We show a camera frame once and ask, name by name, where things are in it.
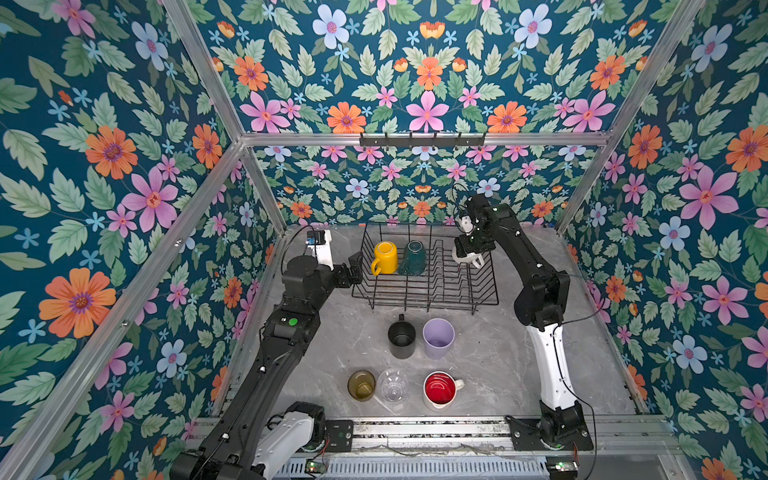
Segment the cream and green mug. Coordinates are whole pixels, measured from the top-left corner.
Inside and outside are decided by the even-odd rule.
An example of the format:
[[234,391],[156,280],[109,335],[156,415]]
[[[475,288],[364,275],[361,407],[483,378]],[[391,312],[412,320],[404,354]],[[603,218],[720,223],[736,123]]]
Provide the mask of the cream and green mug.
[[420,276],[426,270],[426,266],[427,252],[424,244],[418,240],[409,241],[399,267],[400,274],[405,276]]

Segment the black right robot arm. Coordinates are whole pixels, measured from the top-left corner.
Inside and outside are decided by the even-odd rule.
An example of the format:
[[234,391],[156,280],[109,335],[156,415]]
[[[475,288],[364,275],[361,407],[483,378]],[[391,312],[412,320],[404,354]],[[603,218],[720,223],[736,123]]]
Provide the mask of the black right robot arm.
[[507,204],[493,205],[484,195],[474,195],[466,201],[465,214],[457,225],[461,234],[452,251],[456,262],[480,269],[485,256],[499,247],[522,282],[513,307],[531,338],[541,385],[540,419],[530,427],[531,436],[552,450],[592,450],[594,440],[583,402],[572,386],[564,351],[562,326],[570,275],[541,255]]

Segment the black mug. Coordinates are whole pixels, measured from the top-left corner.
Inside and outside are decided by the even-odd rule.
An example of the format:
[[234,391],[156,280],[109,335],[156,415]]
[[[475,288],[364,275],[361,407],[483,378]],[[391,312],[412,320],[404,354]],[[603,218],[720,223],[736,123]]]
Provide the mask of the black mug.
[[398,320],[388,328],[388,341],[391,354],[400,360],[410,358],[415,351],[416,328],[401,313]]

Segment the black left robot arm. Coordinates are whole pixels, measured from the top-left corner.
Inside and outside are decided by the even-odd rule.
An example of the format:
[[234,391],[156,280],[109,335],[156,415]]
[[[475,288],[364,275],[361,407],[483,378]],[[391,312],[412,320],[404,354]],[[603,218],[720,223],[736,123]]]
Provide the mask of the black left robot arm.
[[265,321],[254,364],[212,432],[173,462],[172,479],[272,479],[300,449],[324,441],[324,408],[306,402],[294,404],[278,426],[265,429],[319,330],[322,306],[335,289],[361,283],[363,270],[360,251],[333,266],[310,255],[288,262],[284,292]]

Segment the yellow plastic cup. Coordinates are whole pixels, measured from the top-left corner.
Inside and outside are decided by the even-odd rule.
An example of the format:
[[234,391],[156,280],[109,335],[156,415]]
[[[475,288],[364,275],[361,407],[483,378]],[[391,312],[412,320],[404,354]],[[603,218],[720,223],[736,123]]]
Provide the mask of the yellow plastic cup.
[[374,276],[391,275],[399,268],[397,246],[391,241],[382,241],[375,245],[371,273]]

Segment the cream ceramic mug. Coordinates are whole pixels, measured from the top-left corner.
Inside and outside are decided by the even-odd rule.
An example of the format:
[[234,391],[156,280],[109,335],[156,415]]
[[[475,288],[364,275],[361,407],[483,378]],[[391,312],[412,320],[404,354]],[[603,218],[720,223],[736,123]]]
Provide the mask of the cream ceramic mug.
[[477,269],[481,269],[485,265],[485,259],[482,254],[467,253],[464,256],[460,256],[456,249],[452,250],[452,258],[458,264],[469,264]]

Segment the red and white mug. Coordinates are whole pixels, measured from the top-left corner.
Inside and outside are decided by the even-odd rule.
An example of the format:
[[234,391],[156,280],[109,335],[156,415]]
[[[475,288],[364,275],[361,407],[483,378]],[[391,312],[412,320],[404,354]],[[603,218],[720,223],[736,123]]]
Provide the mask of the red and white mug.
[[425,404],[432,410],[442,410],[450,406],[459,391],[465,387],[462,379],[457,379],[443,371],[435,371],[423,381],[422,393]]

